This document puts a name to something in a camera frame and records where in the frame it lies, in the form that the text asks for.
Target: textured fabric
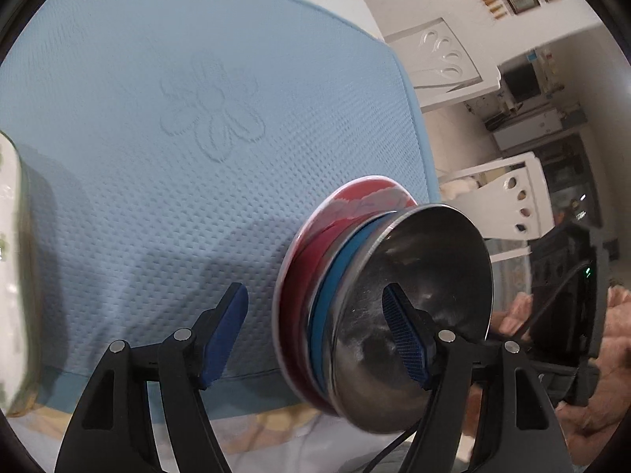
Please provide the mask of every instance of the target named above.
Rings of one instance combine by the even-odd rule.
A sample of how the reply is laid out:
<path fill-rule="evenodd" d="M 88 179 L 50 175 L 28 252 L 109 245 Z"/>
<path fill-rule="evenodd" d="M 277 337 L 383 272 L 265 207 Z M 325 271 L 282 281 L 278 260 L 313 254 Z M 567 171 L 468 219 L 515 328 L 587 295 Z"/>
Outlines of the textured fabric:
<path fill-rule="evenodd" d="M 224 375 L 277 368 L 273 286 L 318 203 L 363 175 L 438 199 L 413 98 L 386 45 L 299 0 L 46 1 L 0 66 L 44 363 L 89 375 L 112 340 L 161 341 L 241 281 Z"/>

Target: white wall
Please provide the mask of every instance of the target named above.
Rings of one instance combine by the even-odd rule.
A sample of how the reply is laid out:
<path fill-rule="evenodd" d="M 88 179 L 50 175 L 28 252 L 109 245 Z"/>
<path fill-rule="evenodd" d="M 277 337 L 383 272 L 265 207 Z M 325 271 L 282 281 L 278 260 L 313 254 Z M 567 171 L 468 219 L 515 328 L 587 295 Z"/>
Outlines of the white wall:
<path fill-rule="evenodd" d="M 365 1 L 384 36 L 423 24 L 442 12 L 453 13 L 470 27 L 497 65 L 536 46 L 600 23 L 584 0 L 541 3 L 537 9 L 501 20 L 495 20 L 481 0 Z"/>
<path fill-rule="evenodd" d="M 591 125 L 582 125 L 579 135 L 585 146 L 585 153 L 588 156 L 589 167 L 596 185 L 598 205 L 603 219 L 603 239 L 614 240 L 614 238 L 618 238 L 618 211 L 605 167 L 603 152 L 598 146 Z"/>
<path fill-rule="evenodd" d="M 617 209 L 621 258 L 631 261 L 631 65 L 604 26 L 566 37 L 553 48 L 601 151 Z"/>

